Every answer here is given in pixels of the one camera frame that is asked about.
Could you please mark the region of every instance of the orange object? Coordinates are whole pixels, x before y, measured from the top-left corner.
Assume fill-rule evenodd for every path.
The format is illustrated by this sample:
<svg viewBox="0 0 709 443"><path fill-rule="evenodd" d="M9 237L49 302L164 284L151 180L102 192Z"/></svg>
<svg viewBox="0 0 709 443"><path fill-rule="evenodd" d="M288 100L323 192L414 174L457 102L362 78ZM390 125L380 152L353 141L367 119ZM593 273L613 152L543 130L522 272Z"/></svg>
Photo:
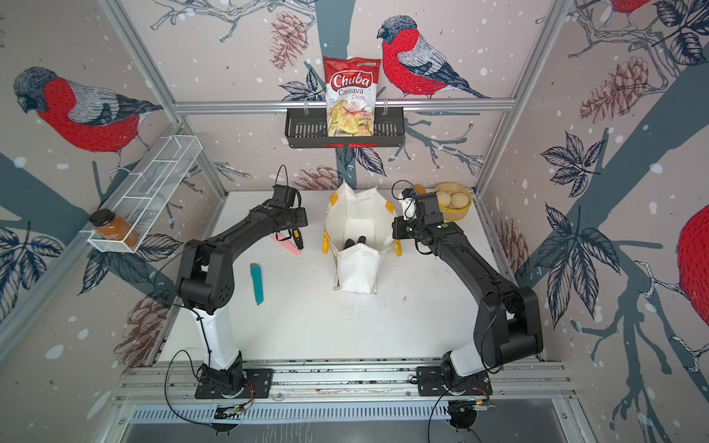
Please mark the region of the orange object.
<svg viewBox="0 0 709 443"><path fill-rule="evenodd" d="M131 230L133 226L110 209L99 209L91 214L89 221L106 240L122 241L129 248L138 246L140 232Z"/></svg>

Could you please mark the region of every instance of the vent grille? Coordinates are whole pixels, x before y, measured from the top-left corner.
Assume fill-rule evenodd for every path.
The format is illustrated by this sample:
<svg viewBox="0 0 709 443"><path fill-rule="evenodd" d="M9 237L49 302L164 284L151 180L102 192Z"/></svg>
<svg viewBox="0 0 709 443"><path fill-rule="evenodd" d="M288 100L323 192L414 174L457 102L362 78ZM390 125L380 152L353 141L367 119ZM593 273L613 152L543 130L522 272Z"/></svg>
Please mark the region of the vent grille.
<svg viewBox="0 0 709 443"><path fill-rule="evenodd" d="M377 420L428 420L434 401L386 401L346 403L255 403L245 413L224 420L214 419L217 408L224 404L174 405L182 416L212 423L280 424L297 422L344 422ZM440 401L433 420L448 420L448 402ZM182 421L167 405L139 405L133 410L133 424L157 424Z"/></svg>

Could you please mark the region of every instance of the black wire basket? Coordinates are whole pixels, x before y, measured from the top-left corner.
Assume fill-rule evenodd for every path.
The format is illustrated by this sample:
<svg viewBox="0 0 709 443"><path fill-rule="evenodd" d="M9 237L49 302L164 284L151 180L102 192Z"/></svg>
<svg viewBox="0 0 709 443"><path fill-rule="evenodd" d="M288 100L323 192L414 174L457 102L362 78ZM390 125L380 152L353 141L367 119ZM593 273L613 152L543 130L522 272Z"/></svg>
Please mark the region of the black wire basket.
<svg viewBox="0 0 709 443"><path fill-rule="evenodd" d="M286 114L286 139L294 149L312 147L400 147L404 143L403 108L374 109L374 135L371 137L328 137L327 110L289 109Z"/></svg>

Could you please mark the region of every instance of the red bird illustration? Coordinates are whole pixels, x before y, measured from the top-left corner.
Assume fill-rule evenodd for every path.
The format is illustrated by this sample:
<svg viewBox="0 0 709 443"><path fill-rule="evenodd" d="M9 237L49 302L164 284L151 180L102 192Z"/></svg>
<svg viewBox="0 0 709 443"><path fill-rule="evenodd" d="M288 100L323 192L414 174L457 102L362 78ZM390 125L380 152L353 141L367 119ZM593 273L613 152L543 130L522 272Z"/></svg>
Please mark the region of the red bird illustration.
<svg viewBox="0 0 709 443"><path fill-rule="evenodd" d="M645 267L650 277L650 290L643 293L644 296L650 297L652 295L655 284L679 292L689 301L704 323L709 325L709 206L705 206L704 209L692 216L679 235L679 243L677 244L678 284L667 284L656 280L652 276L648 263L637 263ZM680 337L672 336L671 339L679 342L694 360L694 366L685 366L685 368L688 371L699 372L699 357L709 351L709 343L694 351Z"/></svg>
<svg viewBox="0 0 709 443"><path fill-rule="evenodd" d="M384 74L401 89L402 99L409 94L425 95L430 99L438 91L450 90L465 91L480 99L488 98L471 89L448 64L445 55L426 43L411 17L387 18L376 37L384 40L381 44Z"/></svg>
<svg viewBox="0 0 709 443"><path fill-rule="evenodd" d="M140 140L140 123L149 113L162 109L110 89L74 83L43 67L19 74L14 89L22 110L37 111L67 142L86 151L115 152L118 167L109 177L119 170L128 171L121 166L121 150L134 138Z"/></svg>
<svg viewBox="0 0 709 443"><path fill-rule="evenodd" d="M625 14L627 17L627 25L623 29L620 30L620 32L623 32L624 30L628 29L630 26L637 26L637 23L635 22L630 22L630 14L638 9L639 7L647 4L650 2L650 0L593 0L588 2L587 4L583 5L582 8L588 8L592 4L596 4L599 1L602 1L603 3L609 3L610 4L610 15L608 18L603 22L603 25L601 25L602 28L608 28L606 23L610 20L610 17L613 16L614 12L622 12Z"/></svg>

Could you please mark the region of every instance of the chips bag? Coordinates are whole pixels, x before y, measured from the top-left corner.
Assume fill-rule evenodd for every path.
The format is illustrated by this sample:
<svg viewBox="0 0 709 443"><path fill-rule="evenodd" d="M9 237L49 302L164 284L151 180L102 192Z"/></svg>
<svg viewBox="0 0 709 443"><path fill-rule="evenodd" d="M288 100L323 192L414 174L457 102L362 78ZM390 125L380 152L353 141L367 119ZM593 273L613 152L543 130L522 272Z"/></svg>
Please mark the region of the chips bag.
<svg viewBox="0 0 709 443"><path fill-rule="evenodd" d="M374 135L374 104L381 60L323 58L328 136Z"/></svg>

